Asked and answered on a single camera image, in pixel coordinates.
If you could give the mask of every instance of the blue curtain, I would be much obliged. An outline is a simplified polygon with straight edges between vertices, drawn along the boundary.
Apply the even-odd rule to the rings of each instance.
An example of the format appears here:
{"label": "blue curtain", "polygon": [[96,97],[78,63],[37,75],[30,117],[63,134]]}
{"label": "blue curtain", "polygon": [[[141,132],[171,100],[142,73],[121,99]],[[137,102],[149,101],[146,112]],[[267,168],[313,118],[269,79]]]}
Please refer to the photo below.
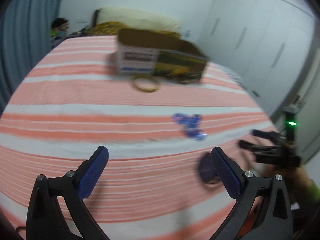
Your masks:
{"label": "blue curtain", "polygon": [[61,0],[12,0],[0,18],[0,115],[30,70],[50,50]]}

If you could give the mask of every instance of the open cardboard box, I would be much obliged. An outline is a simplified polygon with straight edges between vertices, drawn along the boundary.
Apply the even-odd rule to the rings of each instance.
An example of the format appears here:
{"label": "open cardboard box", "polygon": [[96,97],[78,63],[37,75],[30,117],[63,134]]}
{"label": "open cardboard box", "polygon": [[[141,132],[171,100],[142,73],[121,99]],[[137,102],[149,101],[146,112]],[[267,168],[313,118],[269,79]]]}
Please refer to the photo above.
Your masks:
{"label": "open cardboard box", "polygon": [[118,33],[119,75],[199,81],[207,62],[207,57],[188,41],[147,30],[121,29]]}

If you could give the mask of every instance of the wardrobe door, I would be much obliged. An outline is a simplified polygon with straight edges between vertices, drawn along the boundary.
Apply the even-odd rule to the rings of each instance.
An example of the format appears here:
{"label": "wardrobe door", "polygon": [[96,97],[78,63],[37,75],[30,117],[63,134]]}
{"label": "wardrobe door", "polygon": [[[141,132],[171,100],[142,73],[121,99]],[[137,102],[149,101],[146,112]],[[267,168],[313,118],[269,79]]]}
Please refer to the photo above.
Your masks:
{"label": "wardrobe door", "polygon": [[228,66],[237,43],[243,39],[256,0],[214,0],[200,47],[213,62]]}
{"label": "wardrobe door", "polygon": [[265,99],[260,90],[266,83],[273,68],[276,67],[285,49],[292,27],[293,6],[281,0],[276,1],[270,24],[252,59],[247,72],[244,74],[244,86],[254,95],[259,105],[265,109]]}
{"label": "wardrobe door", "polygon": [[248,71],[271,23],[277,0],[257,0],[251,17],[247,19],[246,33],[230,56],[228,66],[241,77]]}
{"label": "wardrobe door", "polygon": [[314,19],[294,8],[292,27],[278,62],[259,94],[266,102],[265,111],[272,115],[292,89],[308,56],[314,32]]}

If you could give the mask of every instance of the white pillow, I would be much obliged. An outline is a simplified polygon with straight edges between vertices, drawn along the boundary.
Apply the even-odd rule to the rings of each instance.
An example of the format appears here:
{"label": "white pillow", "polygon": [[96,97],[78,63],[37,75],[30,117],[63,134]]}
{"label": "white pillow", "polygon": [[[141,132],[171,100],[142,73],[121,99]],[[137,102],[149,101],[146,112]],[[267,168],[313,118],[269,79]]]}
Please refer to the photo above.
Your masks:
{"label": "white pillow", "polygon": [[109,21],[122,22],[132,28],[153,31],[180,32],[181,23],[171,17],[135,9],[104,7],[100,9],[97,24]]}

